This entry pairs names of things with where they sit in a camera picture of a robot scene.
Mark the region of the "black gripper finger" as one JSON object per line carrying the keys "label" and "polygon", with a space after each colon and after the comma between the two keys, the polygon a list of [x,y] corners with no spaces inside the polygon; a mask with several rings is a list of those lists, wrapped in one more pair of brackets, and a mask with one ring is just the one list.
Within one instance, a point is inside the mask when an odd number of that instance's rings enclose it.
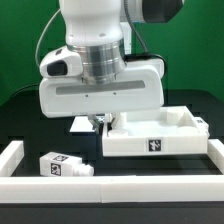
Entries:
{"label": "black gripper finger", "polygon": [[98,120],[98,118],[94,115],[94,114],[90,114],[88,116],[88,120],[89,122],[93,125],[93,129],[95,130],[95,132],[97,134],[100,133],[100,127],[101,127],[101,123],[100,121]]}

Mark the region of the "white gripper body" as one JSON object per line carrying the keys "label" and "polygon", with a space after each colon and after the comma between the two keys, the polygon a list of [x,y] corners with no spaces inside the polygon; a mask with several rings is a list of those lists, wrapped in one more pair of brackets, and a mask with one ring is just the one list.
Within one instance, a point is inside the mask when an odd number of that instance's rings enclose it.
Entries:
{"label": "white gripper body", "polygon": [[44,78],[39,95],[50,118],[158,109],[164,104],[164,62],[149,59],[126,64],[108,84],[89,85],[79,77]]}

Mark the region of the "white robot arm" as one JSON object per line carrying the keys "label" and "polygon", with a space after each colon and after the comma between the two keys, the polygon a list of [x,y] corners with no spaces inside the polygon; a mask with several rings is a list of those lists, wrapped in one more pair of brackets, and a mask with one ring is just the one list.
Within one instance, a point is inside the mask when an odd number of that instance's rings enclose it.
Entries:
{"label": "white robot arm", "polygon": [[59,0],[66,45],[40,63],[40,105],[49,118],[159,109],[165,63],[125,53],[122,24],[166,23],[185,0]]}

